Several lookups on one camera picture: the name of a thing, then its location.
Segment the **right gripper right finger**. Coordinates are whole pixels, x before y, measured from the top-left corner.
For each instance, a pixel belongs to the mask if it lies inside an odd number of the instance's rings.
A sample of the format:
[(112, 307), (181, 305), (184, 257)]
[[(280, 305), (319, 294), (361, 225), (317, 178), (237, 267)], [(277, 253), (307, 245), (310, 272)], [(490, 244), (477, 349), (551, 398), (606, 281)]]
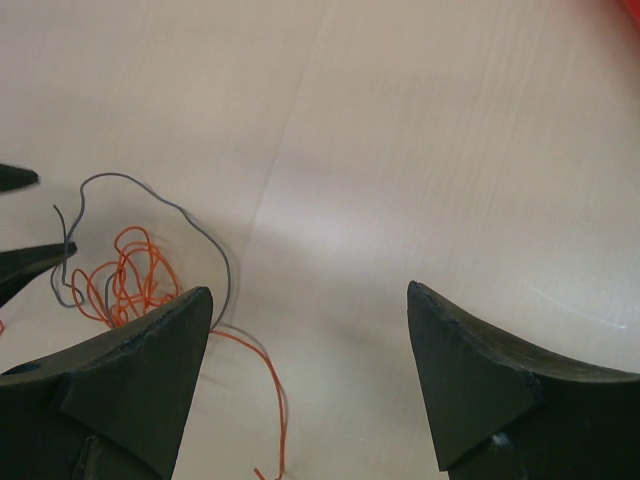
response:
[(525, 341), (411, 282), (438, 468), (452, 479), (635, 479), (639, 377)]

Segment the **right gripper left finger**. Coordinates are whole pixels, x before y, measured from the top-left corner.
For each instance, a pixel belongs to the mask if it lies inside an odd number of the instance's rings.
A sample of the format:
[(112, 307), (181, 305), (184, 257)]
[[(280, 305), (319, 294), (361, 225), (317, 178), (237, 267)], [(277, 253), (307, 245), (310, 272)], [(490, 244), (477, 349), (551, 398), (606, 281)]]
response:
[(212, 310), (197, 287), (2, 373), (2, 478), (171, 478)]

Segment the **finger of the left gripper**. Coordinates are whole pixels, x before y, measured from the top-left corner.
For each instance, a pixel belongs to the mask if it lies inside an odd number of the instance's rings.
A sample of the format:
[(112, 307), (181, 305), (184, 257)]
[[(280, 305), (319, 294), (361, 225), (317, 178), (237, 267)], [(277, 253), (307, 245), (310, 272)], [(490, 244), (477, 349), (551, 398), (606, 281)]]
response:
[(0, 165), (0, 192), (9, 193), (38, 184), (39, 175), (28, 168), (14, 165)]
[(77, 252), (75, 242), (4, 251), (0, 261), (0, 305), (7, 304), (39, 275), (59, 266)]

